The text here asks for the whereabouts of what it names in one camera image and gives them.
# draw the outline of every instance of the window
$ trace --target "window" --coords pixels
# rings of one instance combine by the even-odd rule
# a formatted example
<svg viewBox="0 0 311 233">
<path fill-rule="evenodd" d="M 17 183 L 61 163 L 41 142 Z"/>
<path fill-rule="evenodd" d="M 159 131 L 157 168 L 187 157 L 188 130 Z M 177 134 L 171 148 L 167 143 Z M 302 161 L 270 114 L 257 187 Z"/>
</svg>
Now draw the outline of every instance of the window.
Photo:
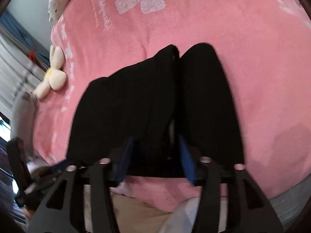
<svg viewBox="0 0 311 233">
<path fill-rule="evenodd" d="M 0 137 L 5 141 L 10 140 L 11 127 L 0 117 Z"/>
</svg>

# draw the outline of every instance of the pillow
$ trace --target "pillow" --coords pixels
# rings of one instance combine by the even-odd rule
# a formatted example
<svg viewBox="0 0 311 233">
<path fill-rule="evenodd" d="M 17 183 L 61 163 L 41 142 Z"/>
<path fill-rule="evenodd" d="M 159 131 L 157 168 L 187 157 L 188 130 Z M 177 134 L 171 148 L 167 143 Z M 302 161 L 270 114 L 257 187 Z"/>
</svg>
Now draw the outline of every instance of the pillow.
<svg viewBox="0 0 311 233">
<path fill-rule="evenodd" d="M 34 156 L 32 135 L 36 111 L 36 97 L 20 91 L 13 105 L 10 137 L 11 139 L 19 137 L 24 141 L 24 149 L 28 156 Z"/>
</svg>

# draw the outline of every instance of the blue fabric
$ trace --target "blue fabric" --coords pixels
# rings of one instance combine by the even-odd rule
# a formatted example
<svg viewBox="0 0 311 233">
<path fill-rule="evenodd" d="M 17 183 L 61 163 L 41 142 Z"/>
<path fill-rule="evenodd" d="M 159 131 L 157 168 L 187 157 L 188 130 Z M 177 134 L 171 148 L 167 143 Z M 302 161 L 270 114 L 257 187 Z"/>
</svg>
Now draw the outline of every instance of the blue fabric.
<svg viewBox="0 0 311 233">
<path fill-rule="evenodd" d="M 26 48 L 30 50 L 35 49 L 35 45 L 29 34 L 8 11 L 4 11 L 3 15 L 0 17 L 0 24 L 2 24 Z M 35 51 L 35 54 L 47 68 L 50 67 L 49 57 L 40 51 Z"/>
<path fill-rule="evenodd" d="M 125 175 L 128 171 L 128 166 L 132 158 L 133 146 L 134 146 L 133 138 L 131 137 L 127 141 L 127 144 L 125 145 L 124 153 L 121 157 L 119 164 L 117 165 L 115 179 L 116 179 L 116 182 L 119 184 L 124 180 Z"/>
<path fill-rule="evenodd" d="M 195 182 L 195 167 L 188 151 L 185 140 L 179 136 L 179 150 L 180 150 L 180 161 L 183 167 L 183 172 L 188 181 L 192 184 Z"/>
<path fill-rule="evenodd" d="M 72 161 L 69 160 L 69 159 L 64 159 L 62 161 L 60 161 L 59 163 L 57 163 L 56 165 L 54 166 L 51 166 L 50 170 L 51 172 L 57 172 L 59 170 L 64 170 L 67 166 L 71 165 L 72 164 Z"/>
</svg>

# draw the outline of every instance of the curtain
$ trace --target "curtain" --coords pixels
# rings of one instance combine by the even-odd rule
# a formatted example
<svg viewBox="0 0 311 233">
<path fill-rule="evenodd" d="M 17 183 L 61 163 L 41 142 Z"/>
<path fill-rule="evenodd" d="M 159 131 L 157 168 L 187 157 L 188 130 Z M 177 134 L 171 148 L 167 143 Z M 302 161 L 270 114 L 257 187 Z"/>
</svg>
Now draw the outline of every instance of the curtain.
<svg viewBox="0 0 311 233">
<path fill-rule="evenodd" d="M 5 121 L 7 124 L 10 124 L 10 120 L 0 112 L 0 119 L 2 119 L 3 121 Z"/>
<path fill-rule="evenodd" d="M 8 12 L 4 11 L 0 17 L 0 25 L 6 29 L 6 34 L 15 42 L 25 54 L 29 54 L 34 50 L 35 57 L 44 70 L 50 67 L 49 52 L 39 44 L 35 44 L 36 40 L 29 35 L 28 32 L 16 21 L 16 19 Z"/>
<path fill-rule="evenodd" d="M 10 119 L 17 93 L 32 92 L 43 77 L 44 71 L 0 31 L 0 112 Z"/>
</svg>

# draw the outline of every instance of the bed sheet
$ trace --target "bed sheet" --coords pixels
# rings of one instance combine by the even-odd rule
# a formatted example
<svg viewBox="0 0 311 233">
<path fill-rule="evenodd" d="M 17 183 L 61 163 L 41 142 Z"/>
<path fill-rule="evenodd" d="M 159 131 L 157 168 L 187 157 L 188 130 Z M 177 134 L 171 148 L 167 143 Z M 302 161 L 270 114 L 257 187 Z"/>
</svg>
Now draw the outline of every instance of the bed sheet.
<svg viewBox="0 0 311 233">
<path fill-rule="evenodd" d="M 72 0 L 51 39 L 64 50 L 68 83 L 38 109 L 34 146 L 50 164 L 66 155 L 90 81 L 169 44 L 182 55 L 207 42 L 233 92 L 248 171 L 265 194 L 275 197 L 311 172 L 311 22 L 297 0 Z M 136 197 L 134 186 L 129 196 Z M 140 199 L 165 211 L 184 199 L 167 207 L 169 196 L 159 201 L 157 194 L 154 188 Z"/>
</svg>

